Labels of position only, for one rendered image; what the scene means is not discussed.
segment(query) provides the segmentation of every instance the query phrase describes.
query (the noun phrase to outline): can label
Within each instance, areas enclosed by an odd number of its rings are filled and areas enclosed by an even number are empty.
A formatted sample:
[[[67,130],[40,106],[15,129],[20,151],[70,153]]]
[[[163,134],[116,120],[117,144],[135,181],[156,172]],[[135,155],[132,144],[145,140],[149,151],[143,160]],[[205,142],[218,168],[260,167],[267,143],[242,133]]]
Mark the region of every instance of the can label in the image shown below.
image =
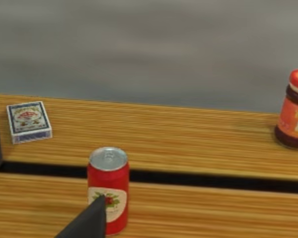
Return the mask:
[[[285,134],[298,138],[298,105],[285,98],[278,128]]]
[[[127,194],[119,189],[90,187],[88,188],[88,204],[91,204],[101,195],[105,196],[107,222],[114,222],[126,208]]]

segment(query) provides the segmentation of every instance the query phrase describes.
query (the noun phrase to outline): black gap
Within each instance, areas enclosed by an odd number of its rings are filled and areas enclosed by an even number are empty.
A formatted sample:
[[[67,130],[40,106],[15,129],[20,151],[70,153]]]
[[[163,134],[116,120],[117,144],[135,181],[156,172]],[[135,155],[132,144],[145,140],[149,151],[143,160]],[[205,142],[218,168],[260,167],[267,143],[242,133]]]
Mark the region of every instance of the black gap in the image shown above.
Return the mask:
[[[86,167],[23,162],[4,162],[0,167],[0,172],[79,179],[87,178]],[[131,170],[130,181],[298,194],[298,181],[292,180]]]

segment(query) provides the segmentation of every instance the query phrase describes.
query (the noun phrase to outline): gray background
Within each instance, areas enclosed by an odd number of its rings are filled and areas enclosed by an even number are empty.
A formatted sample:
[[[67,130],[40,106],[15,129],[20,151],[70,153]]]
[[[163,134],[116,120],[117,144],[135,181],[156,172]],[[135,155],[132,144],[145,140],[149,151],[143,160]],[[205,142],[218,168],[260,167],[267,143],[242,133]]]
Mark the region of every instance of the gray background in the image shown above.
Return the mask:
[[[298,0],[0,0],[0,93],[279,112]]]

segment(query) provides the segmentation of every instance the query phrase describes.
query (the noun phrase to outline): wooden surface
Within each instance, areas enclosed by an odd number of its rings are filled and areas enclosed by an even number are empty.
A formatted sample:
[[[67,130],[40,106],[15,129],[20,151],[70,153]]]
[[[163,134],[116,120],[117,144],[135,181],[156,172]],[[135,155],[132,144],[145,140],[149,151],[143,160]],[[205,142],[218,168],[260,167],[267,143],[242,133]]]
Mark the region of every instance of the wooden surface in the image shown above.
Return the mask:
[[[13,146],[5,107],[43,100],[54,138]],[[298,151],[276,144],[277,115],[0,95],[4,159],[85,166],[101,146],[132,169],[298,179]]]
[[[86,180],[0,174],[0,238],[51,238],[87,204]],[[298,238],[298,195],[132,183],[119,238]]]

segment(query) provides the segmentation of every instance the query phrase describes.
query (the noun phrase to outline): soda can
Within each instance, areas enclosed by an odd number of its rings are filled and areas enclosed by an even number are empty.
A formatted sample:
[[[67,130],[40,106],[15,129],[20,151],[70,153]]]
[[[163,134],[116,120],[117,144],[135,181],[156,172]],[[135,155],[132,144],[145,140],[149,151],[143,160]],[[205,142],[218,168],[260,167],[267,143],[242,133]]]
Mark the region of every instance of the soda can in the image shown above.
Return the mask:
[[[106,235],[120,233],[127,225],[129,164],[127,154],[116,147],[93,151],[87,166],[88,204],[105,195]]]

